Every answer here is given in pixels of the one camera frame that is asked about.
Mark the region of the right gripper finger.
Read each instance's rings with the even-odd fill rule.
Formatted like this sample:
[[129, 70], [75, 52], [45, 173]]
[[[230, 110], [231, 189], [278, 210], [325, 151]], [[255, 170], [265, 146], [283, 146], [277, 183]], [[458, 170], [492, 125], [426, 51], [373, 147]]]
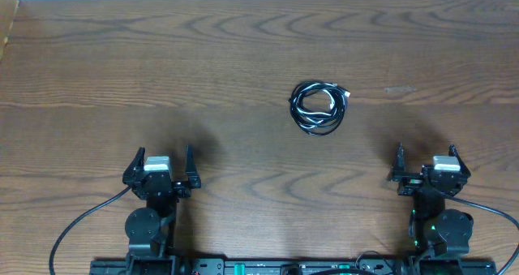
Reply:
[[388, 173], [388, 180], [399, 182], [405, 175], [405, 158], [402, 143], [399, 143], [396, 150], [395, 159]]
[[471, 176], [470, 170], [467, 168], [465, 162], [459, 156], [457, 148], [454, 144], [450, 144], [448, 148], [448, 155], [450, 157], [455, 157], [460, 165], [460, 172], [464, 174], [467, 178]]

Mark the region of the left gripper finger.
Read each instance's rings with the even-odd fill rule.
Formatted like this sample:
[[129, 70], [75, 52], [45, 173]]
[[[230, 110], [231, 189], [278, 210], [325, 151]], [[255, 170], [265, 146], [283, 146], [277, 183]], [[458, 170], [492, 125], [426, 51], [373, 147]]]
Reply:
[[190, 188], [201, 188], [201, 179], [198, 170], [195, 166], [194, 155], [190, 145], [186, 148], [186, 169], [185, 173], [187, 180], [190, 184]]
[[139, 173], [144, 170], [145, 148], [139, 147], [135, 157], [130, 165], [125, 169], [122, 175], [122, 182], [125, 185], [132, 185]]

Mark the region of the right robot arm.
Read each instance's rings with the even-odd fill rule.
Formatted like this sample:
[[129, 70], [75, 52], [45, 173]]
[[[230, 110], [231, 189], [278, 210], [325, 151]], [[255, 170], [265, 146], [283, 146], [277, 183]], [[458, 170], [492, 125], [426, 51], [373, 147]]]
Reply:
[[461, 258], [470, 251], [474, 219], [446, 208], [445, 200], [455, 197], [470, 176], [453, 144], [446, 156], [434, 156], [418, 173], [406, 169], [404, 149], [398, 144], [388, 180], [398, 183], [398, 195], [413, 198], [409, 236], [415, 252], [397, 264], [397, 274], [463, 273]]

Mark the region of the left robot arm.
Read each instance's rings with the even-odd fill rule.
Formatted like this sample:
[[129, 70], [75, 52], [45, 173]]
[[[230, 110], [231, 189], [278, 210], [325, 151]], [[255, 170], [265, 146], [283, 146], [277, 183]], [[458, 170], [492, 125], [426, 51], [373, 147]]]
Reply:
[[186, 148], [185, 174], [185, 180], [174, 181], [170, 158], [146, 157], [143, 147], [124, 171], [122, 182], [146, 202], [125, 222], [129, 238], [125, 274], [193, 273], [190, 260], [174, 249], [177, 204], [202, 186], [191, 147]]

